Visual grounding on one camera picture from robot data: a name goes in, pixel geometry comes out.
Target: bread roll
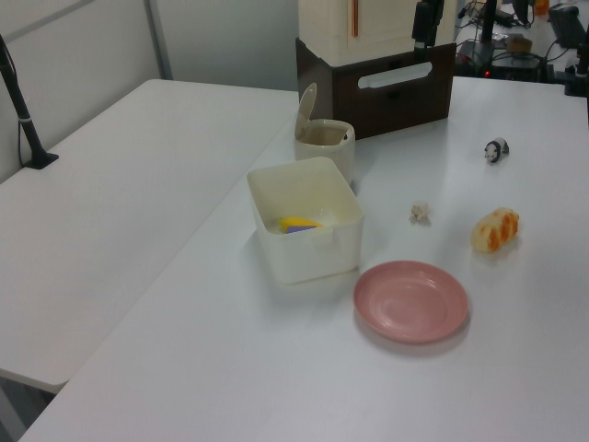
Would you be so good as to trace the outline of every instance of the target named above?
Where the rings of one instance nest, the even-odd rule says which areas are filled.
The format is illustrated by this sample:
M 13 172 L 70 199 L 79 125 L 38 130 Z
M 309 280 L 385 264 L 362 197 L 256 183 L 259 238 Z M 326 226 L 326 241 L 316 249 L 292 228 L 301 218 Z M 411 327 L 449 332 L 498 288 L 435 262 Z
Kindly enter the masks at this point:
M 475 250 L 492 252 L 515 237 L 519 215 L 501 207 L 482 218 L 472 230 L 470 244 Z

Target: pink plate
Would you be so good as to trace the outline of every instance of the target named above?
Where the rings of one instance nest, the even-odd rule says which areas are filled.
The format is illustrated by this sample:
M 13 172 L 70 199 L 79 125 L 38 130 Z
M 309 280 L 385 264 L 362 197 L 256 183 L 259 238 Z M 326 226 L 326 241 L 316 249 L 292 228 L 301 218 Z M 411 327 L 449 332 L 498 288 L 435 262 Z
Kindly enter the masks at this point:
M 364 272 L 353 303 L 375 331 L 404 343 L 442 339 L 468 314 L 467 294 L 456 278 L 415 261 L 385 262 Z

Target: wooden drawer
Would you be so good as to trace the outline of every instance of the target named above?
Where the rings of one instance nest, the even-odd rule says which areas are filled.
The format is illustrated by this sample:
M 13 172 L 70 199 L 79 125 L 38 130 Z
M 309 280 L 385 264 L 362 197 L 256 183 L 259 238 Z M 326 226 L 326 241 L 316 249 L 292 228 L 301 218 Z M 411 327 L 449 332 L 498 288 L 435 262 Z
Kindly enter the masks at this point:
M 359 88 L 364 76 L 418 64 L 413 52 L 368 62 L 331 67 L 296 40 L 299 97 L 318 84 L 312 115 L 348 122 L 357 139 L 447 118 L 452 93 L 456 45 L 429 48 L 431 72 L 418 79 L 376 88 Z

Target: container handle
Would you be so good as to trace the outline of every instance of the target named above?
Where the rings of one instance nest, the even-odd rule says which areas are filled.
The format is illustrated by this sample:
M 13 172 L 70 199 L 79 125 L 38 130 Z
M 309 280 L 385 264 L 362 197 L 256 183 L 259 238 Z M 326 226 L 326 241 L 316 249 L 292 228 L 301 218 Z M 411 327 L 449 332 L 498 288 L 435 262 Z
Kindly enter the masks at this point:
M 366 89 L 367 87 L 376 88 L 396 85 L 397 83 L 424 78 L 430 72 L 432 72 L 432 64 L 430 62 L 414 64 L 413 66 L 379 72 L 371 76 L 362 76 L 358 80 L 358 87 L 360 89 Z

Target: cup lid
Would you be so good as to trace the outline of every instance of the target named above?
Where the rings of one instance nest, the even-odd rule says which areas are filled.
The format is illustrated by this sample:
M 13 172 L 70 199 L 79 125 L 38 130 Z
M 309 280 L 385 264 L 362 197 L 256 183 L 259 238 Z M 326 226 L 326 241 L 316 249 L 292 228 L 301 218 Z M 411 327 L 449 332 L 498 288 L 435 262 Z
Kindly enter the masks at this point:
M 298 105 L 296 114 L 296 127 L 294 128 L 294 138 L 297 140 L 303 135 L 305 126 L 311 118 L 311 112 L 315 107 L 315 98 L 317 97 L 317 83 L 311 83 L 306 89 Z

